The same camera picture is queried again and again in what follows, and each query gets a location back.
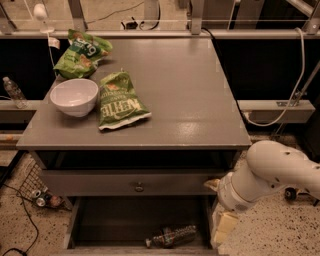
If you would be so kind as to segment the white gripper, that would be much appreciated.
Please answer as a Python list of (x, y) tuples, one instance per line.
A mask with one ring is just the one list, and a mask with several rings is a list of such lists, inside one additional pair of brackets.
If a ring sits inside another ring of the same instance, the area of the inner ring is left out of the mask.
[(254, 203), (242, 199), (232, 185), (232, 173), (221, 180), (211, 179), (204, 186), (217, 192), (219, 203), (212, 213), (211, 245), (217, 249), (225, 242), (239, 221), (236, 213), (243, 213), (254, 206)]

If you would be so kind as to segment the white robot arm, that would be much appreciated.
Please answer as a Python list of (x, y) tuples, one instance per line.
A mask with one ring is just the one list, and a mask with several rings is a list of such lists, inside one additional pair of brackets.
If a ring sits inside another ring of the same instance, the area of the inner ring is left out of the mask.
[(212, 214), (211, 245), (218, 248), (231, 233), (238, 215), (259, 199), (292, 187), (320, 199), (320, 165), (303, 152), (271, 140), (254, 143), (242, 166), (204, 186), (217, 194), (224, 211)]

